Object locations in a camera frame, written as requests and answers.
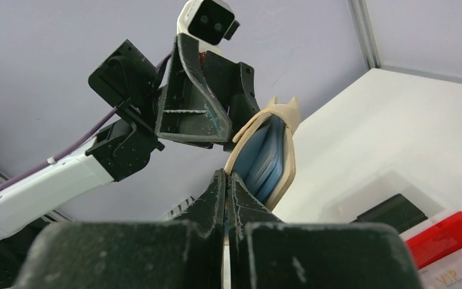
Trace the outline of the beige card holder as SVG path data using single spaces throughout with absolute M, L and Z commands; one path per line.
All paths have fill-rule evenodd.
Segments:
M 232 138 L 235 145 L 224 171 L 235 172 L 246 189 L 273 210 L 296 175 L 293 136 L 301 123 L 298 98 L 272 98 Z

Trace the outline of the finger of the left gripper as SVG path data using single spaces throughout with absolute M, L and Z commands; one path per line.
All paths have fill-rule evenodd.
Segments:
M 185 143 L 224 143 L 232 123 L 203 76 L 199 41 L 180 33 L 159 100 L 155 132 L 159 138 Z

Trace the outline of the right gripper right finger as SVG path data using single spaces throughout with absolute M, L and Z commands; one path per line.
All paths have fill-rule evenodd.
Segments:
M 397 231 L 381 223 L 286 223 L 228 177 L 232 288 L 421 288 Z

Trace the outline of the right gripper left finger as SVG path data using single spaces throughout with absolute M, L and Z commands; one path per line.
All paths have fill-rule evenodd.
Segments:
M 221 288 L 226 174 L 164 222 L 70 222 L 34 240 L 16 288 Z

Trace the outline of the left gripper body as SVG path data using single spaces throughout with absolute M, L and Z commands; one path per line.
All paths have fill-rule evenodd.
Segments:
M 133 146 L 148 152 L 163 150 L 167 141 L 156 135 L 155 127 L 172 51 L 159 64 L 153 64 L 126 40 L 88 77 L 90 88 L 115 109 Z M 211 51 L 200 52 L 200 63 L 203 76 L 230 117 L 230 138 L 224 143 L 173 142 L 205 149 L 220 145 L 229 152 L 234 147 L 232 138 L 259 109 L 254 94 L 254 69 Z

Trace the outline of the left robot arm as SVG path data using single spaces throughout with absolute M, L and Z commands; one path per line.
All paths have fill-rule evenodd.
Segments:
M 0 184 L 0 240 L 81 194 L 144 169 L 166 140 L 229 152 L 259 111 L 254 68 L 201 49 L 184 33 L 159 66 L 124 41 L 88 84 L 118 119 L 102 119 L 70 148 Z

